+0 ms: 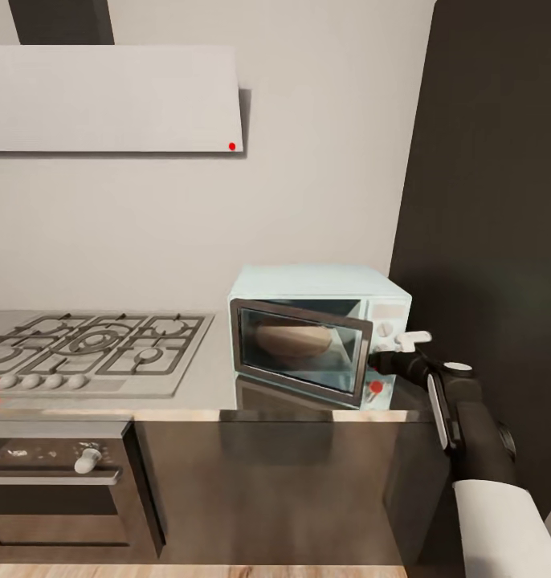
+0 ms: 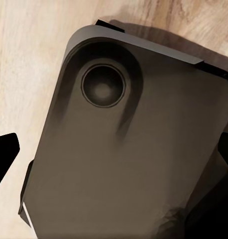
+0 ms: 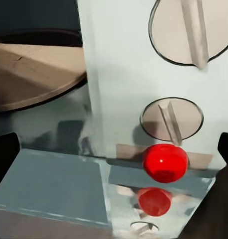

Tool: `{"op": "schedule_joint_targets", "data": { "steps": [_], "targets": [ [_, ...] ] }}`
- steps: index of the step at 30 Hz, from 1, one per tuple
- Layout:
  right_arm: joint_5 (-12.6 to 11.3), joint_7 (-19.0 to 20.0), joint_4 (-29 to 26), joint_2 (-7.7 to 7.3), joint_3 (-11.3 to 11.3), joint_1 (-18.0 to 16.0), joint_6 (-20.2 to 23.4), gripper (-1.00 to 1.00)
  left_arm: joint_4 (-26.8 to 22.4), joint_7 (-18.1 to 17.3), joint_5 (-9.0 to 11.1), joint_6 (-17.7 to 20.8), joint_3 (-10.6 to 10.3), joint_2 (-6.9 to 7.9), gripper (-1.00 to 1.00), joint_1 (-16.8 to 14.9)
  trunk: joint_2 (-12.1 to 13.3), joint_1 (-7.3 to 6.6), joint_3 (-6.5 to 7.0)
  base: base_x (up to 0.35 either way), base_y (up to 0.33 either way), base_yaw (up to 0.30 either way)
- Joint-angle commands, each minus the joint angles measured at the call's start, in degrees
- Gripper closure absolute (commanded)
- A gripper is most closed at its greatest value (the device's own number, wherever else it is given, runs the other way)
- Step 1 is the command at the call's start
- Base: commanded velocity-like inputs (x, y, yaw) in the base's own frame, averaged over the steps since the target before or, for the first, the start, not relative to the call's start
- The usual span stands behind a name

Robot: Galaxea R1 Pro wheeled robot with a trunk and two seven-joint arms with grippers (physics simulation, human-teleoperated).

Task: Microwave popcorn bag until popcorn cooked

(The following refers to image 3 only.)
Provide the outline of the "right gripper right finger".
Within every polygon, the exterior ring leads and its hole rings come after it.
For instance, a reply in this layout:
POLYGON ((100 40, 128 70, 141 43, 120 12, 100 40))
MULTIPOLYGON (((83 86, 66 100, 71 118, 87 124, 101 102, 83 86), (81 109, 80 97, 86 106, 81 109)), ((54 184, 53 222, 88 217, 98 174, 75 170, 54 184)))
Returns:
POLYGON ((220 136, 218 143, 218 151, 222 155, 222 158, 228 164, 228 133, 223 132, 220 136))

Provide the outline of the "microwave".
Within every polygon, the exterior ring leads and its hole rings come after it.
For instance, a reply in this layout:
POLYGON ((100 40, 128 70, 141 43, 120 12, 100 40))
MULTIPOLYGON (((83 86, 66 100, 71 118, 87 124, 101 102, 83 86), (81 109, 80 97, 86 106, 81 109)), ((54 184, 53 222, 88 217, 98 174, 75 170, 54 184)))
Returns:
POLYGON ((0 0, 0 136, 170 184, 215 178, 228 0, 0 0))

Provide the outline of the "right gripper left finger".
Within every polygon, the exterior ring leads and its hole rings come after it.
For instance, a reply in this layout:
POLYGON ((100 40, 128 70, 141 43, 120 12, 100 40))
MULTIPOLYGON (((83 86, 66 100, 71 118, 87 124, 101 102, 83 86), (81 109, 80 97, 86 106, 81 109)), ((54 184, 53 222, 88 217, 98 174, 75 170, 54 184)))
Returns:
POLYGON ((0 136, 0 182, 19 152, 20 145, 16 133, 0 136))

